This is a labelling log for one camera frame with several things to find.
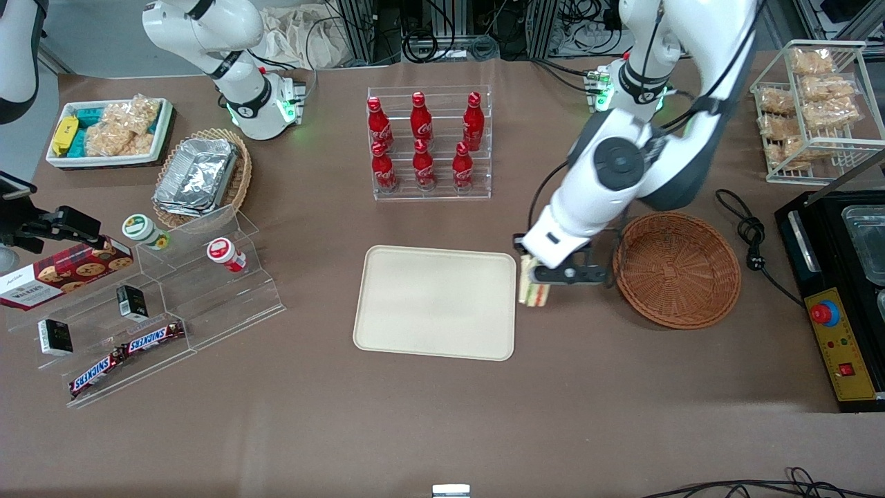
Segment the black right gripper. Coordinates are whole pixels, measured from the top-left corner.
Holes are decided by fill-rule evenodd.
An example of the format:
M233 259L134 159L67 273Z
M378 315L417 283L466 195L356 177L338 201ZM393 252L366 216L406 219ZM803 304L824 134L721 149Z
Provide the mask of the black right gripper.
M31 196L36 186L12 174L1 172L1 205L32 205ZM7 247L19 247L26 252L42 253L44 236L53 240L69 240L80 243L104 243L101 221L73 207L59 207L45 214L45 220L1 221L1 243Z

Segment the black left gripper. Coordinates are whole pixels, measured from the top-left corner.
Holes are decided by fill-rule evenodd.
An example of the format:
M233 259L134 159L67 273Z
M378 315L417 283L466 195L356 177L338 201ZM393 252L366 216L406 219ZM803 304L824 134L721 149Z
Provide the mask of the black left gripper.
M613 280L613 249L598 249L587 243L575 253L575 268L551 269L538 265L531 269L531 280L544 286L611 286Z

